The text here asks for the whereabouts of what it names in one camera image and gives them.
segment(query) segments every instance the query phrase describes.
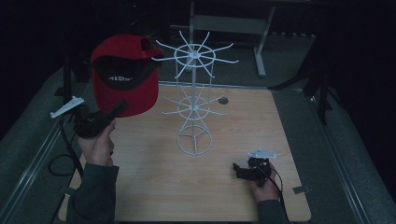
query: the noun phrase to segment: rotating display rack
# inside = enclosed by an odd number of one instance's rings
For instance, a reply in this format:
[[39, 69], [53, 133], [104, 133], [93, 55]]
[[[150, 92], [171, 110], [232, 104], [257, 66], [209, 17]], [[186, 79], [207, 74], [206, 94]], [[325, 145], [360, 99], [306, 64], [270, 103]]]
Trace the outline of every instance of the rotating display rack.
[[[177, 135], [177, 145], [185, 153], [189, 155], [201, 155], [207, 152], [212, 146], [212, 135], [204, 123], [204, 118], [209, 114], [225, 115], [210, 109], [210, 103], [221, 99], [220, 96], [211, 99], [211, 86], [213, 76], [213, 67], [215, 62], [222, 63], [238, 63], [238, 61], [227, 61], [218, 59], [216, 52], [223, 49], [230, 48], [233, 44], [220, 48], [211, 49], [205, 45], [209, 38], [207, 33], [204, 41], [201, 44], [188, 43], [181, 32], [180, 36], [185, 45], [174, 48], [156, 41], [160, 46], [173, 49], [174, 55], [170, 58], [155, 59], [154, 61], [170, 61], [176, 62], [176, 76], [177, 81], [177, 98], [176, 100], [164, 97], [166, 100], [175, 103], [177, 109], [171, 112], [163, 112], [164, 114], [179, 114], [185, 122], [180, 128]], [[209, 75], [209, 83], [197, 85], [197, 68], [203, 69]], [[186, 85], [179, 82], [180, 76], [183, 72], [189, 71], [191, 75], [191, 84]]]

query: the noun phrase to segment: baseball cap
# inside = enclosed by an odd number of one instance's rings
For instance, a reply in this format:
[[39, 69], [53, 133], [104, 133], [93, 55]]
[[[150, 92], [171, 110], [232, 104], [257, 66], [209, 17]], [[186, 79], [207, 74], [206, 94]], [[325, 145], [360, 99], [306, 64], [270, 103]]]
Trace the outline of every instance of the baseball cap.
[[141, 114], [152, 108], [158, 97], [157, 68], [163, 58], [149, 40], [139, 35], [113, 35], [92, 52], [92, 85], [100, 110], [109, 111], [125, 101], [128, 105], [117, 117]]

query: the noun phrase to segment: hand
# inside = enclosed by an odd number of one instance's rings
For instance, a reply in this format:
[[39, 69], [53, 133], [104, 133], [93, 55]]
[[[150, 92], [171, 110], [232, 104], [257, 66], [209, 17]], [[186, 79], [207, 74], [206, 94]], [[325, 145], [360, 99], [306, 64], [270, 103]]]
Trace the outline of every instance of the hand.
[[[275, 170], [274, 165], [270, 162], [271, 169]], [[275, 181], [276, 172], [272, 171], [270, 177]], [[250, 188], [253, 192], [256, 202], [262, 202], [267, 200], [279, 200], [279, 195], [274, 184], [270, 180], [266, 180], [264, 185], [259, 188], [254, 181], [248, 181]]]
[[114, 149], [114, 144], [110, 139], [110, 133], [115, 127], [116, 121], [113, 120], [98, 136], [90, 139], [81, 137], [78, 139], [78, 145], [88, 163], [101, 166], [113, 165], [111, 152]]

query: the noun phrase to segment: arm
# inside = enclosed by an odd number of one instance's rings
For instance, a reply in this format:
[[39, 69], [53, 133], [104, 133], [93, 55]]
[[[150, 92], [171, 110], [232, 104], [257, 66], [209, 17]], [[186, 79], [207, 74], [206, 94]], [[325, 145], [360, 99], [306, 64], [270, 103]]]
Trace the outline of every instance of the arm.
[[[271, 173], [271, 178], [275, 180], [276, 172]], [[257, 202], [259, 221], [261, 224], [288, 224], [289, 220], [279, 201], [279, 195], [274, 184], [267, 180], [259, 188], [254, 181], [248, 181]]]
[[69, 199], [67, 223], [114, 222], [119, 171], [110, 157], [114, 144], [109, 135], [114, 128], [115, 121], [93, 139], [78, 139], [87, 163], [81, 185]]

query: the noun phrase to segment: forearm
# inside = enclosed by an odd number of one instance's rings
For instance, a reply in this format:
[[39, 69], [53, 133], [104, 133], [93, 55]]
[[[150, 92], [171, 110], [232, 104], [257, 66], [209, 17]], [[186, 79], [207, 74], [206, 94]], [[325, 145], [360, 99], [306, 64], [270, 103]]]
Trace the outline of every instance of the forearm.
[[285, 211], [278, 200], [257, 203], [261, 224], [289, 224]]
[[87, 163], [81, 185], [70, 197], [67, 223], [113, 223], [119, 167]]

